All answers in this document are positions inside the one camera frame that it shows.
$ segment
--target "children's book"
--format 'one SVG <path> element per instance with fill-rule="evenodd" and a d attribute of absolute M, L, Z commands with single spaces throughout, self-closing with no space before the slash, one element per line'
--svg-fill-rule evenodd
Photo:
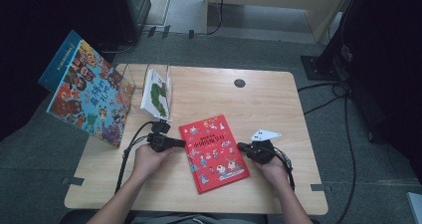
<path fill-rule="evenodd" d="M 150 66 L 146 69 L 140 108 L 151 116 L 166 121 L 170 119 L 171 75 L 167 66 L 166 79 Z"/>
<path fill-rule="evenodd" d="M 71 31 L 38 81 L 54 92 L 47 113 L 120 146 L 134 82 Z"/>
<path fill-rule="evenodd" d="M 246 178 L 245 160 L 225 117 L 220 114 L 180 128 L 199 194 Z"/>

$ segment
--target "right hand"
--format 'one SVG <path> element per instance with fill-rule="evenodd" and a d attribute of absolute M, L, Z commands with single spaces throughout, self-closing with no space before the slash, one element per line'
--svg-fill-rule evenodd
<path fill-rule="evenodd" d="M 290 186 L 288 173 L 286 172 L 286 169 L 283 166 L 283 163 L 277 157 L 273 157 L 273 159 L 271 159 L 271 161 L 267 164 L 260 164 L 255 161 L 254 161 L 254 164 L 255 166 L 258 167 L 258 169 L 260 169 L 263 172 L 265 178 L 274 187 L 277 187 L 280 185 Z"/>

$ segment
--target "black equipment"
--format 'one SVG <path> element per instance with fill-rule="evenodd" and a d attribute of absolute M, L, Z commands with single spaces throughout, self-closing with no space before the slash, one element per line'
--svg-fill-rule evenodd
<path fill-rule="evenodd" d="M 278 158 L 282 162 L 283 166 L 286 169 L 286 172 L 288 173 L 289 182 L 291 184 L 292 189 L 295 190 L 295 181 L 292 175 L 293 167 L 291 160 L 284 152 L 274 147 L 269 140 L 253 141 L 252 144 L 239 142 L 237 146 L 239 150 L 246 153 L 247 157 L 260 164 L 267 164 L 274 157 Z"/>

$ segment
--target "gray floor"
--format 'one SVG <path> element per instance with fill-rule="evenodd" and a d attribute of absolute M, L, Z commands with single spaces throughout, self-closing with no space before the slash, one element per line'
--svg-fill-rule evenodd
<path fill-rule="evenodd" d="M 207 32 L 212 32 L 220 21 L 220 6 L 209 6 Z M 205 32 L 205 4 L 203 0 L 170 0 L 165 23 L 170 31 L 175 33 Z M 329 36 L 338 27 L 340 14 L 331 24 L 329 31 L 319 41 L 321 44 L 329 42 Z M 222 27 L 213 36 L 248 38 L 258 40 L 315 43 L 307 18 L 303 10 L 258 6 L 223 6 Z"/>

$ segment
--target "black cable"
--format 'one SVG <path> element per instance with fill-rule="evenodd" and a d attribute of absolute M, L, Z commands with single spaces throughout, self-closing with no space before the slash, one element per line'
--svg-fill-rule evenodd
<path fill-rule="evenodd" d="M 218 29 L 220 29 L 221 24 L 223 23 L 223 2 L 224 2 L 224 0 L 221 0 L 221 2 L 220 2 L 220 23 L 218 24 L 218 27 L 213 32 L 207 33 L 205 35 L 212 35 L 215 32 L 217 32 Z"/>
<path fill-rule="evenodd" d="M 331 103 L 331 102 L 333 102 L 337 99 L 344 98 L 344 124 L 345 124 L 347 142 L 348 142 L 348 147 L 350 149 L 351 162 L 352 162 L 352 181 L 351 181 L 350 193 L 348 195 L 346 205 L 345 205 L 343 212 L 341 213 L 340 217 L 335 222 L 336 224 L 339 224 L 339 223 L 342 222 L 345 214 L 347 213 L 348 208 L 350 207 L 351 199 L 352 199 L 353 194 L 354 194 L 354 188 L 356 186 L 356 175 L 357 175 L 356 174 L 356 159 L 354 157 L 353 146 L 351 145 L 350 131 L 349 131 L 349 126 L 348 126 L 348 115 L 347 115 L 347 98 L 350 96 L 350 90 L 348 88 L 345 88 L 344 86 L 342 86 L 342 84 L 345 84 L 345 82 L 337 82 L 337 83 L 332 84 L 331 92 L 335 95 L 335 98 L 328 101 L 324 105 L 321 105 L 321 106 L 314 108 L 310 111 L 310 112 L 315 111 L 315 110 L 317 110 L 321 107 L 328 105 L 329 103 Z M 304 87 L 304 88 L 298 89 L 298 92 L 309 89 L 309 88 L 322 87 L 322 86 L 329 86 L 329 84 L 328 83 L 322 83 L 322 84 L 316 84 L 316 85 Z M 344 90 L 344 94 L 338 94 L 335 91 L 335 88 L 342 88 Z"/>
<path fill-rule="evenodd" d="M 309 110 L 309 111 L 307 111 L 307 112 L 304 112 L 304 115 L 306 115 L 306 114 L 308 114 L 308 113 L 310 113 L 310 112 L 314 112 L 314 111 L 316 111 L 316 110 L 318 110 L 318 109 L 320 109 L 320 108 L 323 108 L 323 107 L 325 107 L 326 105 L 328 105 L 328 104 L 330 104 L 330 103 L 334 102 L 334 101 L 335 101 L 335 100 L 337 100 L 337 99 L 340 99 L 340 98 L 339 98 L 339 97 L 333 98 L 333 99 L 329 100 L 327 103 L 325 103 L 325 104 L 323 104 L 323 105 L 317 106 L 317 107 L 315 107 L 315 108 L 313 108 L 313 109 L 310 109 L 310 110 Z"/>
<path fill-rule="evenodd" d="M 138 142 L 140 142 L 140 141 L 142 141 L 144 138 L 146 138 L 146 136 L 142 136 L 142 137 L 140 137 L 140 138 L 138 138 L 138 139 L 136 139 L 137 138 L 137 135 L 148 125 L 148 124 L 153 124 L 154 122 L 153 121 L 148 121 L 148 122 L 146 122 L 146 123 L 144 123 L 138 130 L 137 130 L 137 132 L 136 132 L 136 134 L 133 136 L 133 138 L 132 138 L 132 140 L 131 140 L 131 142 L 130 142 L 130 144 L 129 144 L 129 146 L 124 150 L 124 152 L 123 152 L 123 162 L 121 163 L 121 168 L 120 168 L 120 173 L 118 174 L 118 180 L 117 180 L 117 186 L 115 187 L 115 192 L 114 192 L 114 194 L 116 194 L 117 192 L 118 192 L 118 190 L 120 189 L 120 186 L 121 186 L 121 181 L 122 181 L 122 179 L 123 179 L 123 175 L 124 175 L 124 169 L 125 169 L 125 167 L 126 167 L 126 163 L 127 163 L 127 159 L 128 159 L 128 157 L 129 157 L 129 154 L 130 154 L 130 151 L 131 151 L 131 149 L 133 148 L 133 146 L 135 145 L 135 144 L 137 144 Z"/>
<path fill-rule="evenodd" d="M 306 114 L 308 114 L 308 113 L 310 113 L 310 112 L 314 112 L 314 111 L 316 111 L 316 110 L 318 110 L 318 109 L 320 109 L 320 108 L 323 108 L 323 107 L 327 106 L 328 104 L 330 104 L 330 103 L 332 103 L 332 102 L 336 101 L 337 99 L 340 99 L 340 98 L 344 98 L 344 97 L 346 97 L 346 96 L 347 96 L 347 94 L 348 94 L 348 90 L 347 90 L 345 87 L 341 86 L 341 84 L 343 84 L 343 83 L 344 83 L 344 82 L 342 82 L 342 81 L 340 81 L 340 82 L 336 82 L 336 83 L 320 83 L 320 84 L 311 85 L 311 86 L 308 86 L 308 87 L 303 87 L 303 88 L 298 89 L 298 92 L 301 92 L 301 91 L 304 91 L 304 90 L 306 90 L 306 89 L 317 88 L 317 87 L 323 87 L 323 86 L 331 86 L 331 91 L 332 91 L 332 93 L 335 95 L 335 98 L 333 98 L 333 99 L 329 100 L 328 102 L 326 102 L 326 103 L 325 103 L 325 104 L 323 104 L 323 105 L 320 105 L 320 106 L 317 106 L 317 107 L 315 107 L 315 108 L 311 109 L 310 111 L 304 112 L 304 115 L 306 115 Z M 335 88 L 337 88 L 337 87 L 340 87 L 340 88 L 343 88 L 343 89 L 344 89 L 344 94 L 343 94 L 343 95 L 339 95 L 339 94 L 337 94 L 337 93 L 335 92 Z"/>
<path fill-rule="evenodd" d="M 338 218 L 338 221 L 336 222 L 337 224 L 341 223 L 341 221 L 344 219 L 344 216 L 347 213 L 347 210 L 350 206 L 351 198 L 353 197 L 354 187 L 356 186 L 356 160 L 355 160 L 355 157 L 354 157 L 353 147 L 351 145 L 350 132 L 349 132 L 349 127 L 348 127 L 347 97 L 344 98 L 344 121 L 345 121 L 345 129 L 346 129 L 346 133 L 347 133 L 348 147 L 350 149 L 351 162 L 352 162 L 352 167 L 353 167 L 353 179 L 352 179 L 352 182 L 351 182 L 350 193 L 349 193 L 348 198 L 347 198 L 347 203 L 344 207 L 343 212 L 341 213 L 341 216 Z"/>
<path fill-rule="evenodd" d="M 118 53 L 124 53 L 127 52 L 128 50 L 130 50 L 133 46 L 134 46 L 135 42 L 131 42 L 131 44 L 129 45 L 128 48 L 123 49 L 123 50 L 117 50 L 117 51 L 102 51 L 102 53 L 104 54 L 118 54 Z"/>

